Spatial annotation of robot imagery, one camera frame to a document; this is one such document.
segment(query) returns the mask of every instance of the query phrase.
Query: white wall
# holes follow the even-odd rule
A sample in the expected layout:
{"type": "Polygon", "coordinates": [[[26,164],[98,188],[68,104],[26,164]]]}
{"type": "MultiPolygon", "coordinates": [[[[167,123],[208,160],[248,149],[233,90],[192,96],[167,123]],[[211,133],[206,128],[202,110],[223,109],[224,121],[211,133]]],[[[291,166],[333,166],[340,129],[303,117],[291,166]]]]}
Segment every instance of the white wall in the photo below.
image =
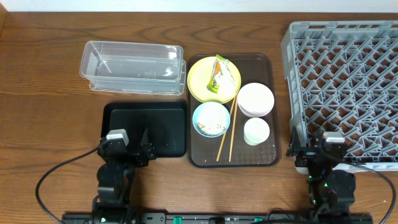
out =
{"type": "Polygon", "coordinates": [[[0,0],[9,11],[398,12],[398,0],[0,0]]]}

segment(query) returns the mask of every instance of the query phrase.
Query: snack packet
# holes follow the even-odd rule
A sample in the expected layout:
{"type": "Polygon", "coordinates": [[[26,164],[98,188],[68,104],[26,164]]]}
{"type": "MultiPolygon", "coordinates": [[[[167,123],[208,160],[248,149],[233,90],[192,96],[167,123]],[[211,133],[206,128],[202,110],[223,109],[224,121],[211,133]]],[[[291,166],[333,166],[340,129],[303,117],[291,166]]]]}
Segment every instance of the snack packet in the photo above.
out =
{"type": "Polygon", "coordinates": [[[235,81],[228,70],[229,60],[223,58],[220,55],[216,55],[216,61],[214,62],[213,74],[211,80],[207,85],[207,89],[213,93],[218,93],[218,90],[222,86],[233,85],[235,89],[235,81]]]}

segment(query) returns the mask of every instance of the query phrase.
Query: brown serving tray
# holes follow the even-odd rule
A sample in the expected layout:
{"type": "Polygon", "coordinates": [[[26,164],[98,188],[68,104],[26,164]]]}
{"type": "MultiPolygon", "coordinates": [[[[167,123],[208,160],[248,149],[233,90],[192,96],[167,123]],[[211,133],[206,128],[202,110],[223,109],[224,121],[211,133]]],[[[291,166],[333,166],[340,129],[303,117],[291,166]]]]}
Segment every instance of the brown serving tray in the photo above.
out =
{"type": "MultiPolygon", "coordinates": [[[[189,69],[194,63],[202,58],[213,55],[196,55],[188,62],[189,69]]],[[[242,78],[242,87],[248,83],[262,83],[272,91],[274,91],[274,81],[272,77],[272,67],[269,59],[263,54],[224,54],[224,58],[229,59],[237,66],[242,78]]],[[[250,119],[243,115],[239,107],[237,107],[235,134],[233,143],[233,153],[231,162],[229,162],[229,145],[231,143],[231,133],[233,124],[233,114],[231,124],[227,130],[224,140],[223,150],[220,160],[216,162],[218,149],[220,148],[222,136],[217,138],[206,138],[197,133],[192,124],[192,114],[194,110],[201,104],[192,95],[189,97],[190,112],[190,140],[188,143],[188,158],[190,162],[199,168],[214,167],[251,167],[261,166],[269,167],[276,165],[281,157],[279,142],[279,125],[277,114],[277,102],[275,101],[272,111],[263,116],[270,128],[268,139],[257,146],[249,146],[243,139],[243,127],[245,122],[250,119]]],[[[232,100],[225,104],[229,110],[232,100]]]]}

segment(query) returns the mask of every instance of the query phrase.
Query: plastic bin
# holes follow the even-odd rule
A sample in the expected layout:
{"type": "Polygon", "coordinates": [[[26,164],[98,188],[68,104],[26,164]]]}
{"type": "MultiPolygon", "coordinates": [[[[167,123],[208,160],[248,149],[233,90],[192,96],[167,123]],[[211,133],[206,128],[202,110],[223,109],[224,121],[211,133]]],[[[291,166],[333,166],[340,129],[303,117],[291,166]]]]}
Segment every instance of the plastic bin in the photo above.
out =
{"type": "Polygon", "coordinates": [[[89,41],[80,75],[95,91],[181,95],[186,66],[180,46],[89,41]]]}
{"type": "Polygon", "coordinates": [[[398,21],[293,22],[280,45],[301,145],[338,131],[346,161],[398,170],[398,21]]]}

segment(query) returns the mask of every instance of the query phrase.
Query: clear plastic container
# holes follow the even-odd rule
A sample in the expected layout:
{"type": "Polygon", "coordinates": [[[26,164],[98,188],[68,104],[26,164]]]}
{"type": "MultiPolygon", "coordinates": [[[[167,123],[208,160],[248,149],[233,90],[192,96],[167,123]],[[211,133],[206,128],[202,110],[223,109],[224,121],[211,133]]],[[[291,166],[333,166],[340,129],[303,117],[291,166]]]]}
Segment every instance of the clear plastic container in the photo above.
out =
{"type": "Polygon", "coordinates": [[[185,61],[180,46],[89,41],[80,75],[96,91],[181,95],[185,61]]]}

